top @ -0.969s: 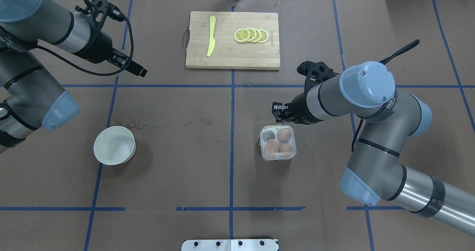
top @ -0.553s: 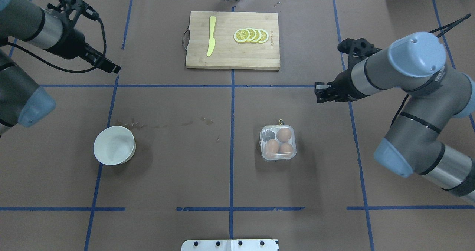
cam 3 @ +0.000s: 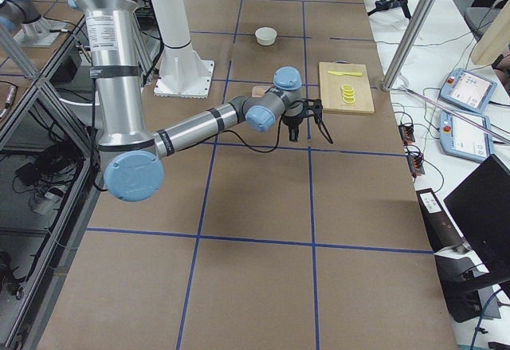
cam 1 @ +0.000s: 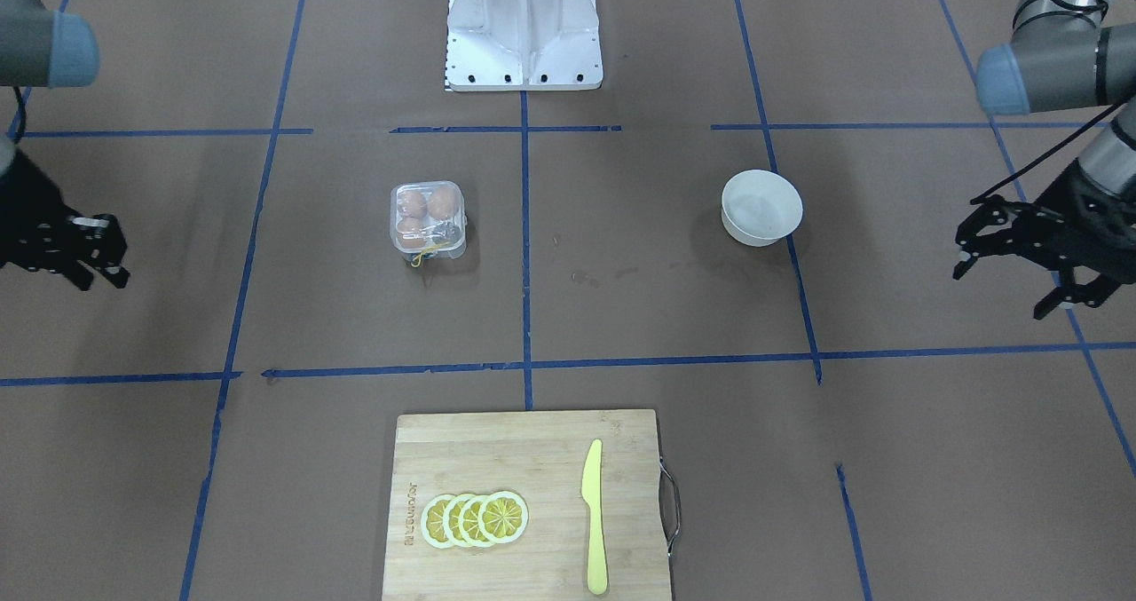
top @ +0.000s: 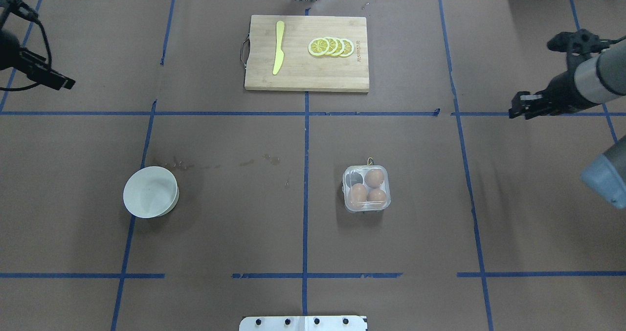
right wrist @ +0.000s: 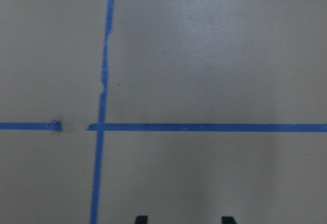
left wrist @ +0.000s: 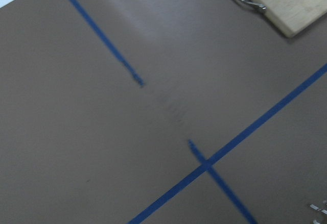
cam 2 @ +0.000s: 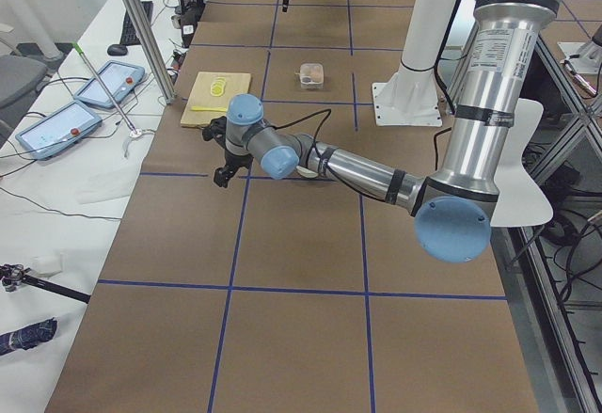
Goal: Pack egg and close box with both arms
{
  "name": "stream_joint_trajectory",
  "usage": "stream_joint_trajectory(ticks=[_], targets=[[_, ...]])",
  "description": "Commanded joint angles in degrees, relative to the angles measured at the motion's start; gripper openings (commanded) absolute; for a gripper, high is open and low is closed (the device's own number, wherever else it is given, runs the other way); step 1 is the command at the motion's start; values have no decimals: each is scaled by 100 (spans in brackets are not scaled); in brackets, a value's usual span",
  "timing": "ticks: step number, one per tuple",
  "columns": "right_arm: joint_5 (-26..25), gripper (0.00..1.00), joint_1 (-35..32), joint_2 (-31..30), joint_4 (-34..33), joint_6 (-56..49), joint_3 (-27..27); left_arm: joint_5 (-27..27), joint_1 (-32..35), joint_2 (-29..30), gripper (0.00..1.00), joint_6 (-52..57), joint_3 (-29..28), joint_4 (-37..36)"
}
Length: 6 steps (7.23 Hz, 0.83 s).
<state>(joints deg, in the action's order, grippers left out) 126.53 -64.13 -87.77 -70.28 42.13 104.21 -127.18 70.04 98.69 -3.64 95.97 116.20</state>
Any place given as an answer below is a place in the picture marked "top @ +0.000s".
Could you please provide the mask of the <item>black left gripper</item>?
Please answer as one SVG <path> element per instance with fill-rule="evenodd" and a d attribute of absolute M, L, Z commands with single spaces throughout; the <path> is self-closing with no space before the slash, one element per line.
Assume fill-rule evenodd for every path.
<path fill-rule="evenodd" d="M 75 80 L 57 72 L 45 61 L 45 57 L 22 47 L 14 33 L 0 31 L 0 70 L 18 69 L 33 82 L 47 88 L 72 89 Z"/>

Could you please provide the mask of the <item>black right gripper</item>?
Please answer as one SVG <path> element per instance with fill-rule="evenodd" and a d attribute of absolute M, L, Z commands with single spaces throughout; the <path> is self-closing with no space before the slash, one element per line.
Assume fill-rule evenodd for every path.
<path fill-rule="evenodd" d="M 547 105 L 535 105 L 543 99 L 546 99 Z M 577 90 L 572 73 L 562 72 L 550 81 L 541 94 L 517 92 L 511 101 L 508 118 L 523 116 L 529 120 L 544 115 L 577 113 L 594 106 L 594 102 L 582 97 Z"/>

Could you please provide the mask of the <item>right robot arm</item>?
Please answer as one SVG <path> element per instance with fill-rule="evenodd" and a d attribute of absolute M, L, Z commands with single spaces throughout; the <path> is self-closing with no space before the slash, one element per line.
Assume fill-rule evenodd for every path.
<path fill-rule="evenodd" d="M 518 92 L 508 117 L 530 120 L 539 116 L 574 114 L 625 97 L 625 47 L 566 48 L 566 71 L 546 88 Z M 605 150 L 581 173 L 581 180 L 617 209 L 626 206 L 625 138 Z"/>

